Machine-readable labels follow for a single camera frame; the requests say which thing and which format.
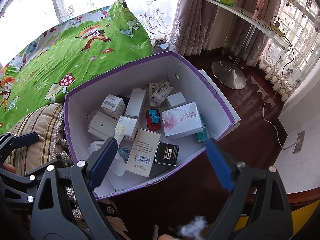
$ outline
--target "red mushroom print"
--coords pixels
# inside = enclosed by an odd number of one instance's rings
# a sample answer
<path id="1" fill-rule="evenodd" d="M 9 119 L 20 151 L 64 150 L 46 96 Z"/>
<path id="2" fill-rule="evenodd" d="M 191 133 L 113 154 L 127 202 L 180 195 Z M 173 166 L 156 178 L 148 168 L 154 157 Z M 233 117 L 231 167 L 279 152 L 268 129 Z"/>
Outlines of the red mushroom print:
<path id="1" fill-rule="evenodd" d="M 65 93 L 67 91 L 67 86 L 70 86 L 74 81 L 76 81 L 76 79 L 71 73 L 62 78 L 59 82 L 59 85 L 62 86 L 62 93 Z"/>

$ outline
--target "dark wood floor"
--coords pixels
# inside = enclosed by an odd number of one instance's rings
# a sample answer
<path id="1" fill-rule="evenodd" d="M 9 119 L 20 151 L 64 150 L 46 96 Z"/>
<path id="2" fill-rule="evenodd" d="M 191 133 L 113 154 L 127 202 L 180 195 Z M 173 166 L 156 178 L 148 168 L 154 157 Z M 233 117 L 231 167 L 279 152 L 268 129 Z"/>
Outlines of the dark wood floor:
<path id="1" fill-rule="evenodd" d="M 197 69 L 207 72 L 241 118 L 240 126 L 219 141 L 222 148 L 251 167 L 272 165 L 280 153 L 280 146 L 276 131 L 262 118 L 264 101 L 274 95 L 269 81 L 257 69 L 245 67 L 246 87 L 232 90 L 217 81 L 211 72 L 216 56 L 196 55 L 186 59 Z M 267 103 L 266 119 L 277 120 L 282 106 L 278 96 Z M 220 186 L 206 154 L 201 154 L 166 180 L 111 200 L 118 207 L 130 238 L 142 240 L 151 239 L 154 225 L 159 226 L 159 234 L 175 235 L 178 225 L 190 222 L 195 216 L 205 216 L 211 223 L 227 198 L 228 192 Z"/>

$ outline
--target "striped fabric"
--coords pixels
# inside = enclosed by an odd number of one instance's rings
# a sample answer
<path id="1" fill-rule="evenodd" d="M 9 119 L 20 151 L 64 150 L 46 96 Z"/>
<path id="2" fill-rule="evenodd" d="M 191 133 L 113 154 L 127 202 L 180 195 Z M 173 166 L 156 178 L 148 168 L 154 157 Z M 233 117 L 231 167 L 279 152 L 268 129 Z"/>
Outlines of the striped fabric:
<path id="1" fill-rule="evenodd" d="M 25 176 L 27 171 L 49 161 L 53 128 L 62 109 L 63 104 L 43 106 L 22 118 L 12 127 L 11 134 L 21 135 L 35 131 L 39 135 L 37 143 L 15 149 L 7 158 L 6 162 L 15 166 L 18 175 Z"/>

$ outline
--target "green blanket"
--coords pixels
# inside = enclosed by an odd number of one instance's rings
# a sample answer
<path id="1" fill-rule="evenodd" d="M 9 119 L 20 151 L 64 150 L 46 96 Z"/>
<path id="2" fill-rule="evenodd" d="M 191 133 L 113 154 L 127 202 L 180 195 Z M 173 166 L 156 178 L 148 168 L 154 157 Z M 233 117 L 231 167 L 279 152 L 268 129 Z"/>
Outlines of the green blanket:
<path id="1" fill-rule="evenodd" d="M 63 103 L 78 85 L 151 54 L 144 28 L 118 1 L 51 28 L 0 71 L 0 134 L 41 106 Z"/>

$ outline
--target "purple-trimmed box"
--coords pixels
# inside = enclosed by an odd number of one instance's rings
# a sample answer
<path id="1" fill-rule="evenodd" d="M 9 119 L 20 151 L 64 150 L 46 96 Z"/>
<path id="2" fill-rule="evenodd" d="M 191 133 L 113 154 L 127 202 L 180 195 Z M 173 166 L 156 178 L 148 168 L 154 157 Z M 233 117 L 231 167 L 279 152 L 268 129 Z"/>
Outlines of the purple-trimmed box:
<path id="1" fill-rule="evenodd" d="M 149 83 L 160 83 L 164 80 L 174 85 L 171 94 L 181 92 L 187 103 L 196 102 L 202 113 L 206 128 L 211 136 L 219 139 L 240 120 L 230 103 L 214 87 L 212 80 L 203 75 L 182 56 L 174 52 L 164 52 L 142 58 L 97 76 L 70 91 L 65 99 L 65 126 L 70 151 L 75 162 L 89 157 L 88 147 L 94 136 L 88 133 L 88 124 L 93 115 L 101 109 L 101 103 L 108 94 L 128 96 L 133 88 L 145 89 Z M 160 113 L 167 110 L 162 104 Z M 141 122 L 141 128 L 146 129 L 146 120 Z M 129 171 L 122 177 L 111 170 L 107 172 L 100 187 L 94 190 L 96 197 L 107 198 L 147 187 L 158 183 L 180 170 L 187 163 L 205 150 L 204 144 L 196 144 L 195 136 L 169 140 L 165 138 L 163 128 L 160 141 L 179 145 L 179 155 L 176 167 L 153 165 L 149 178 Z M 132 143 L 123 141 L 122 147 L 131 147 Z"/>

